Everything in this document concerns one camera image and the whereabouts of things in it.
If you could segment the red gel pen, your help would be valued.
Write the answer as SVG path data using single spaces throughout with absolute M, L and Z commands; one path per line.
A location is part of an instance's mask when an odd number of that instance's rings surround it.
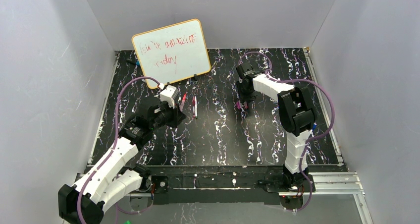
M 197 119 L 198 118 L 198 115 L 197 115 L 197 97 L 196 96 L 194 96 L 193 97 L 193 115 L 194 115 L 194 119 Z

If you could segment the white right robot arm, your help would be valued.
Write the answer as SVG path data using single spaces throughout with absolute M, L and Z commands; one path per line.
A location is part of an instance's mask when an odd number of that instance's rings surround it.
M 247 109 L 258 93 L 277 100 L 280 123 L 286 132 L 287 155 L 283 174 L 279 178 L 270 178 L 266 184 L 285 189 L 300 187 L 308 176 L 306 142 L 316 120 L 308 88 L 278 83 L 249 63 L 238 65 L 236 71 L 240 77 L 236 82 L 237 108 Z

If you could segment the pink highlighter pen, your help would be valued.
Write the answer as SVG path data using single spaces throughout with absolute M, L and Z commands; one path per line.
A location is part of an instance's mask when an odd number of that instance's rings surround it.
M 187 98 L 187 94 L 184 94 L 184 96 L 183 96 L 183 98 L 182 98 L 182 100 L 181 100 L 181 104 L 180 104 L 180 106 L 179 106 L 179 108 L 180 108 L 180 110 L 181 110 L 181 111 L 183 111 L 183 108 L 184 108 L 184 106 L 185 106 L 185 103 L 186 103 L 186 98 Z

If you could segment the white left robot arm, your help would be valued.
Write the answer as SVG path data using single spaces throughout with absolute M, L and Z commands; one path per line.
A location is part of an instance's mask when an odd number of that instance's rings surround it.
M 152 139 L 153 131 L 177 127 L 186 115 L 179 105 L 161 101 L 145 115 L 134 114 L 119 130 L 116 145 L 72 186 L 58 191 L 58 214 L 69 224 L 99 224 L 105 212 L 128 193 L 140 189 L 150 172 L 142 166 L 123 167 Z

